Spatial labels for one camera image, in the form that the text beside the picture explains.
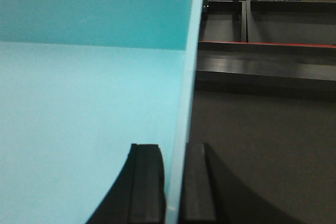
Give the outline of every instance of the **light blue panel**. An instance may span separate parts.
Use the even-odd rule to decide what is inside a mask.
[[[192,0],[0,0],[0,41],[184,50]]]
[[[170,171],[184,62],[184,51],[0,42],[1,223],[84,223],[131,143],[158,143]]]
[[[174,142],[173,159],[170,172],[170,180],[167,186],[166,224],[177,223],[177,213],[180,206],[180,194],[184,165],[185,144],[189,137],[192,97],[196,70],[196,54],[198,42],[198,30],[203,0],[192,0],[192,9],[187,36],[186,55],[181,81],[181,98],[177,117],[176,137]]]
[[[1,223],[84,223],[157,143],[175,224],[201,3],[0,0]]]

